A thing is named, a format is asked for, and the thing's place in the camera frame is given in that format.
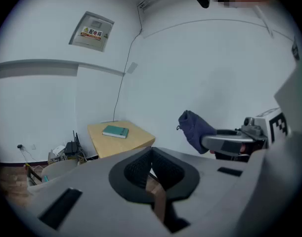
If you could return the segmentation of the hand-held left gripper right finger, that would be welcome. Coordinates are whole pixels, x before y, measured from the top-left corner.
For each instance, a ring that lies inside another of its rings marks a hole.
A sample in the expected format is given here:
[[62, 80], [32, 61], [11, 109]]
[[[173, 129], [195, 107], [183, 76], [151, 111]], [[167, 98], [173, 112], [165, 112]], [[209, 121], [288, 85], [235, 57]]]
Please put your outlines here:
[[178, 217], [190, 225], [174, 236], [235, 237], [245, 202], [233, 193], [239, 177], [220, 172], [221, 167], [244, 172], [247, 163], [212, 159], [162, 148], [163, 152], [195, 167], [199, 184], [189, 198], [173, 202]]

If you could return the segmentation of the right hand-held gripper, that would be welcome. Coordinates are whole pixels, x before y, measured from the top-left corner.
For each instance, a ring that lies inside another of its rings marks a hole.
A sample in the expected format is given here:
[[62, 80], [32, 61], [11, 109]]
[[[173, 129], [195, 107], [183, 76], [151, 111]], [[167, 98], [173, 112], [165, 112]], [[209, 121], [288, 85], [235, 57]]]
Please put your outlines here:
[[246, 117], [238, 130], [218, 129], [217, 135], [202, 137], [204, 148], [224, 155], [251, 155], [288, 136], [288, 125], [280, 108]]

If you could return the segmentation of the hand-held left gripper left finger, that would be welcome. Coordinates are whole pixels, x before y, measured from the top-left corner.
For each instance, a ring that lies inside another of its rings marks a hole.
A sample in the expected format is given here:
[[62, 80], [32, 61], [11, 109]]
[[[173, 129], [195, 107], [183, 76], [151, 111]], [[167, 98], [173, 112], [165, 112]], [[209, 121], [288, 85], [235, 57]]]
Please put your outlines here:
[[119, 161], [140, 150], [122, 152], [82, 164], [46, 183], [29, 202], [33, 215], [41, 214], [67, 189], [82, 195], [60, 225], [58, 232], [69, 237], [168, 237], [169, 230], [151, 206], [126, 201], [109, 183], [109, 171]]

